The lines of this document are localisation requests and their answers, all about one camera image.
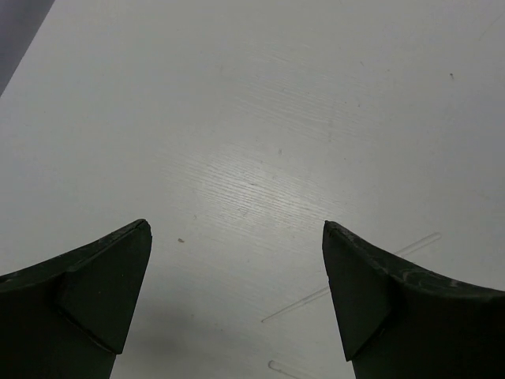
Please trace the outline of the grey chopstick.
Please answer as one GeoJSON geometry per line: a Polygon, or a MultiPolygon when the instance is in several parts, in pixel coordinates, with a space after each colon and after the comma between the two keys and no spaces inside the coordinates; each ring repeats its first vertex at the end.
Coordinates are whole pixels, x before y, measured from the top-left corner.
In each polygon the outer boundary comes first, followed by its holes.
{"type": "Polygon", "coordinates": [[[271,360],[267,364],[268,368],[293,379],[312,379],[312,376],[300,369],[287,364],[271,360]]]}

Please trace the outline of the white chopstick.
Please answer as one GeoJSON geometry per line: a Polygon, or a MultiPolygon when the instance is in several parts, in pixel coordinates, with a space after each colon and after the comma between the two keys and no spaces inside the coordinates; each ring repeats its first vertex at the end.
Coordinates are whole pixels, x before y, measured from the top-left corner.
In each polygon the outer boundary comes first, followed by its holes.
{"type": "MultiPolygon", "coordinates": [[[[402,248],[401,250],[397,250],[394,252],[395,256],[398,257],[407,257],[418,250],[421,250],[425,248],[426,246],[434,243],[435,241],[439,240],[442,237],[442,235],[439,232],[431,233],[430,235],[427,235],[423,237],[422,239],[402,248]]],[[[311,293],[310,295],[305,296],[304,298],[301,298],[297,300],[296,302],[293,302],[289,304],[288,306],[285,306],[284,308],[278,310],[277,312],[265,317],[261,322],[266,323],[269,322],[273,319],[276,319],[277,317],[282,316],[285,313],[289,313],[295,309],[301,308],[302,306],[305,306],[309,304],[310,302],[313,302],[317,300],[318,298],[321,298],[331,292],[330,287],[327,285],[324,288],[320,288],[318,291],[315,291],[311,293]]]]}

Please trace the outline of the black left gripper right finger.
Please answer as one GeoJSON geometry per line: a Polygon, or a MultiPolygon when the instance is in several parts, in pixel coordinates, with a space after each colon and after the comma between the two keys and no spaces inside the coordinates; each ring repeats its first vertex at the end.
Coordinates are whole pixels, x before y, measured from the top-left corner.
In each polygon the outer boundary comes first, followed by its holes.
{"type": "Polygon", "coordinates": [[[333,221],[323,256],[356,377],[503,377],[502,291],[422,268],[333,221]]]}

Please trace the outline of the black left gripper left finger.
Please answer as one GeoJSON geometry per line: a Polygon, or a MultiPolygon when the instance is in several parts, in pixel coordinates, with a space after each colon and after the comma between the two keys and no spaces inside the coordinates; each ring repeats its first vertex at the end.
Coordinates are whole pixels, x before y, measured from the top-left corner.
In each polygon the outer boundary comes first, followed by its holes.
{"type": "Polygon", "coordinates": [[[152,248],[147,220],[1,277],[3,378],[108,378],[152,248]]]}

